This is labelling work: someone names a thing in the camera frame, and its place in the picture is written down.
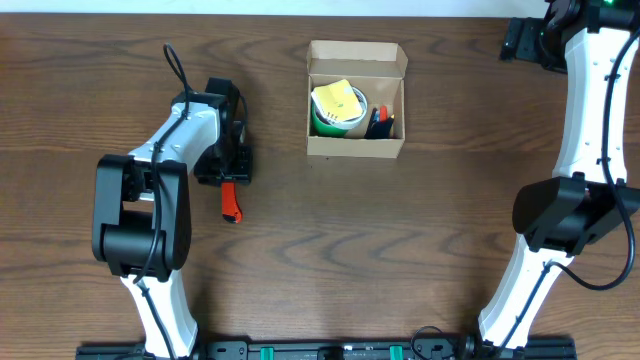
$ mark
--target open box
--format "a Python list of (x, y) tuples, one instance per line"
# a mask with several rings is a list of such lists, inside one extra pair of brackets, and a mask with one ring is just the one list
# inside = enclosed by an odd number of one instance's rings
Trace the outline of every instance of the open box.
[[(407, 56), (398, 44), (314, 40), (307, 53), (307, 155), (395, 158), (404, 144), (404, 74)], [(347, 79), (369, 106), (363, 121), (344, 138), (319, 136), (311, 120), (311, 91)], [(365, 140), (373, 108), (395, 115), (391, 137)]]

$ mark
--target wooden table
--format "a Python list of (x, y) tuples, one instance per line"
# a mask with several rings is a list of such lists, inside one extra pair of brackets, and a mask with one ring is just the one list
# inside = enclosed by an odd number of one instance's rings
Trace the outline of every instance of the wooden table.
[[(134, 303), (91, 253), (95, 167), (166, 120), (180, 84), (233, 79), (246, 95), (255, 178), (241, 225), (191, 181), (184, 278), (209, 339), (409, 337), (473, 330), (514, 246), (511, 209), (551, 175), (567, 79), (497, 61), (507, 20), (231, 16), (0, 16), (0, 358), (69, 359), (89, 342), (144, 336)], [(312, 39), (398, 42), (409, 57), (397, 160), (305, 155)], [(640, 186), (640, 75), (625, 152)], [(640, 217), (635, 216), (636, 226)], [(604, 283), (623, 231), (573, 265)], [(594, 293), (561, 276), (533, 334), (571, 334), (581, 359), (640, 353), (640, 272)]]

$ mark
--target white background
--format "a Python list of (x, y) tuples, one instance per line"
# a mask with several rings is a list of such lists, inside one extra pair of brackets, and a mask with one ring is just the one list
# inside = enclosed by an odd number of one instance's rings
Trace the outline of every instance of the white background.
[(543, 0), (0, 0), (0, 12), (542, 17)]

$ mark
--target green clip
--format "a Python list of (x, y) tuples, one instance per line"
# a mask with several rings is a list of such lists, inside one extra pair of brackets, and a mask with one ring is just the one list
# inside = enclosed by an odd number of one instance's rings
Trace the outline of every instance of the green clip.
[(260, 360), (273, 360), (274, 358), (273, 348), (260, 349)]
[(389, 352), (391, 353), (391, 360), (404, 360), (404, 355), (402, 354), (402, 346), (393, 345), (389, 347)]

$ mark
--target box lid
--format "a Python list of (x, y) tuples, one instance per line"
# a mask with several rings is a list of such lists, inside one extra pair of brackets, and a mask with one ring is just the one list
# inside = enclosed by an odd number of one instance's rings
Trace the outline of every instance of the box lid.
[(404, 78), (407, 56), (395, 43), (313, 40), (307, 52), (310, 75)]

